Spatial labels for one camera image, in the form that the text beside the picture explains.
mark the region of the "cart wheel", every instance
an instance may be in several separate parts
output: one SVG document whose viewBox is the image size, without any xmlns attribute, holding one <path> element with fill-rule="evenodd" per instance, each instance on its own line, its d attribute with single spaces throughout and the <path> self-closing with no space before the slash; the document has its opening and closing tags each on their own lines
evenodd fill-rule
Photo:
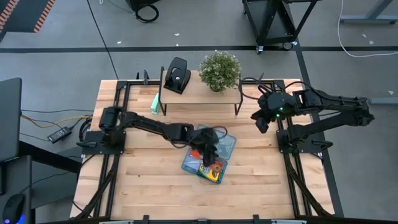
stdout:
<svg viewBox="0 0 398 224">
<path fill-rule="evenodd" d="M 293 45 L 292 43 L 290 43 L 290 42 L 285 42 L 285 43 L 282 44 L 282 47 L 283 47 L 285 50 L 292 50 L 292 48 L 294 47 L 294 45 Z"/>
<path fill-rule="evenodd" d="M 264 46 L 258 46 L 256 47 L 256 53 L 261 54 L 261 52 L 264 50 Z"/>
</svg>

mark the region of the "yellow cable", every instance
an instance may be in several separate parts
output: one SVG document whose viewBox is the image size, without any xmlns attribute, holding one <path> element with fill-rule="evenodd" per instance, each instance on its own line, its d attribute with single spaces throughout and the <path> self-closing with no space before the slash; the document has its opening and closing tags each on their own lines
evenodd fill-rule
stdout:
<svg viewBox="0 0 398 224">
<path fill-rule="evenodd" d="M 76 117 L 72 117 L 72 118 L 68 118 L 68 119 L 63 119 L 63 120 L 61 120 L 61 121 L 54 122 L 53 124 L 50 124 L 50 125 L 41 126 L 41 125 L 37 124 L 32 118 L 30 118 L 30 117 L 28 117 L 28 116 L 21 115 L 21 117 L 24 118 L 24 119 L 26 119 L 26 120 L 28 120 L 28 121 L 30 121 L 30 122 L 32 122 L 32 123 L 34 123 L 34 124 L 35 124 L 37 127 L 39 127 L 39 128 L 49 128 L 49 127 L 55 126 L 55 125 L 57 125 L 57 124 L 59 124 L 59 123 L 62 123 L 62 122 L 65 122 L 65 121 L 69 121 L 69 120 L 72 120 L 72 119 L 91 118 L 91 116 L 76 116 Z"/>
</svg>

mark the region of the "power adapter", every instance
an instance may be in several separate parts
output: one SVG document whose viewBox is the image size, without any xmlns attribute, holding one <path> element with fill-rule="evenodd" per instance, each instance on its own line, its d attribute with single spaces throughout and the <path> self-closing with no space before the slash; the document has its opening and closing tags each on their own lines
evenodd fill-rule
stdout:
<svg viewBox="0 0 398 224">
<path fill-rule="evenodd" d="M 54 144 L 59 140 L 65 139 L 71 133 L 72 133 L 71 129 L 65 126 L 62 129 L 59 129 L 58 131 L 47 136 L 47 138 L 50 140 L 52 144 Z"/>
</svg>

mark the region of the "metal cart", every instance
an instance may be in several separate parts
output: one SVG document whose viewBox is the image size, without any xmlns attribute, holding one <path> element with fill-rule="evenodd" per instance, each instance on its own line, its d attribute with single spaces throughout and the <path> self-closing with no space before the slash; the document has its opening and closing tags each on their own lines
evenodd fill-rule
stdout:
<svg viewBox="0 0 398 224">
<path fill-rule="evenodd" d="M 320 0 L 242 0 L 244 13 L 248 15 L 256 38 L 257 54 L 261 54 L 264 46 L 270 44 L 281 43 L 285 50 L 292 49 L 318 1 Z M 310 2 L 297 28 L 294 26 L 288 5 L 296 2 Z"/>
</svg>

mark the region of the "blue plastic lid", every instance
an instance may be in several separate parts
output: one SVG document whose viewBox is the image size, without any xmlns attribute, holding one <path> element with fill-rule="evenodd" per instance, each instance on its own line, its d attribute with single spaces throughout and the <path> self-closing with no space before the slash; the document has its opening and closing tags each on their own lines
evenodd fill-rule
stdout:
<svg viewBox="0 0 398 224">
<path fill-rule="evenodd" d="M 208 126 L 199 124 L 198 125 L 198 129 L 202 129 L 202 128 L 209 128 Z M 234 150 L 235 147 L 235 143 L 236 143 L 236 138 L 227 134 L 225 137 L 223 137 L 225 135 L 224 131 L 221 131 L 219 129 L 215 129 L 216 134 L 219 138 L 218 143 L 215 144 L 217 151 L 216 153 L 223 159 L 228 160 L 229 158 L 231 158 L 232 152 Z"/>
</svg>

